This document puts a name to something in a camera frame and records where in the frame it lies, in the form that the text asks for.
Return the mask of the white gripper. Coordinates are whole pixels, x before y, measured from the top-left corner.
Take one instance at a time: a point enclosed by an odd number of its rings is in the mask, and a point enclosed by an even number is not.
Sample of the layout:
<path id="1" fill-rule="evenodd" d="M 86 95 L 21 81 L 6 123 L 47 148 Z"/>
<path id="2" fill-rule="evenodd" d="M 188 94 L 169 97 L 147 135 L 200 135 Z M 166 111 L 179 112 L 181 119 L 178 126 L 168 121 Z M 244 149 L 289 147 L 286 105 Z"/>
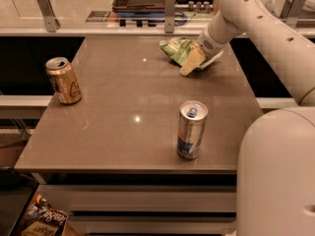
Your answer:
<path id="1" fill-rule="evenodd" d="M 205 27 L 198 36 L 198 44 L 206 54 L 215 55 L 223 50 L 227 44 L 227 39 L 224 34 Z M 187 60 L 180 68 L 181 75 L 189 75 L 205 61 L 206 56 L 202 50 L 200 48 L 193 48 L 190 51 Z"/>

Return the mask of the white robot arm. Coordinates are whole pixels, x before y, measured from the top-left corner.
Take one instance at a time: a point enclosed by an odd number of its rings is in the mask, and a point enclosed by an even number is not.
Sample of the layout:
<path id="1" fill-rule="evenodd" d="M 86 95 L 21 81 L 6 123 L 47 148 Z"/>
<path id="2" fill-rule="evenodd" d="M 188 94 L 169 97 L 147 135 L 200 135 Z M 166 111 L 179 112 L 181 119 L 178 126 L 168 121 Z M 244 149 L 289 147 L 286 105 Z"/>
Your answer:
<path id="1" fill-rule="evenodd" d="M 242 33 L 289 96 L 260 98 L 265 113 L 242 140 L 237 236 L 315 236 L 315 45 L 273 16 L 267 0 L 219 0 L 199 42 L 216 54 Z"/>

